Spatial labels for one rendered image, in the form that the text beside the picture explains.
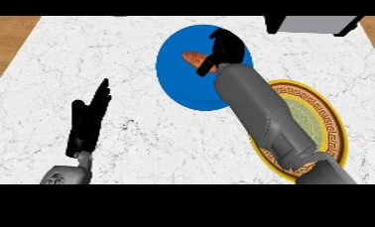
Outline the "orange sweet potato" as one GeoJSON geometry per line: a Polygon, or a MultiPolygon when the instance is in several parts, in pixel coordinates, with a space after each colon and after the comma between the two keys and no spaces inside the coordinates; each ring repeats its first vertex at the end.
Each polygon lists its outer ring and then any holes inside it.
{"type": "Polygon", "coordinates": [[[196,68],[196,72],[203,75],[217,71],[217,66],[209,61],[209,56],[197,52],[184,52],[181,58],[196,68]]]}

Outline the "grey box appliance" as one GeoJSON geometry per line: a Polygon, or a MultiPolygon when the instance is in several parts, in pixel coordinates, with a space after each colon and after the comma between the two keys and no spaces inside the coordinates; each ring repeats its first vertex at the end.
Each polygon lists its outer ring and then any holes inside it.
{"type": "Polygon", "coordinates": [[[343,37],[361,16],[265,16],[267,33],[312,33],[343,37]]]}

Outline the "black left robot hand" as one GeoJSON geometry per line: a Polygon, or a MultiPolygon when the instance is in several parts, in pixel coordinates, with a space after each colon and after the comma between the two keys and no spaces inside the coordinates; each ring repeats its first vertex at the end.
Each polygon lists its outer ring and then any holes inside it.
{"type": "Polygon", "coordinates": [[[75,158],[81,151],[88,153],[94,151],[109,101],[107,79],[104,79],[95,89],[91,103],[85,104],[79,99],[72,102],[72,129],[66,147],[69,158],[75,158]]]}

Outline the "yellow patterned plate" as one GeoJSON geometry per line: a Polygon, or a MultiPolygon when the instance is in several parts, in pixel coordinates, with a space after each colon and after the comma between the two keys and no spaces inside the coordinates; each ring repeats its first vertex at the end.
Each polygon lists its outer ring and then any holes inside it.
{"type": "Polygon", "coordinates": [[[348,139],[339,115],[318,92],[305,84],[277,79],[268,82],[286,103],[293,121],[315,144],[341,167],[348,157],[348,139]]]}

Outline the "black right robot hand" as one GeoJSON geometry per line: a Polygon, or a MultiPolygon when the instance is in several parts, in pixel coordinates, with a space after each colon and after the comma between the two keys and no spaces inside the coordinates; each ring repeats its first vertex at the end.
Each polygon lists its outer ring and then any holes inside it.
{"type": "Polygon", "coordinates": [[[205,76],[209,70],[221,63],[243,62],[245,44],[240,38],[222,28],[212,32],[209,38],[214,40],[212,53],[206,56],[196,69],[199,76],[205,76]]]}

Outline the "blue plate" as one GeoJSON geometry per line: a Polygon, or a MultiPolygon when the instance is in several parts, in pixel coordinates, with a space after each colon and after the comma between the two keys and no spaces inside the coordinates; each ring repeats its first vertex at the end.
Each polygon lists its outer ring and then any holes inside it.
{"type": "Polygon", "coordinates": [[[183,56],[187,53],[208,56],[222,48],[239,48],[231,52],[228,63],[252,65],[250,53],[240,38],[212,25],[193,25],[178,30],[157,51],[155,70],[162,90],[181,106],[193,110],[218,110],[227,103],[214,88],[217,72],[200,76],[183,56]]]}

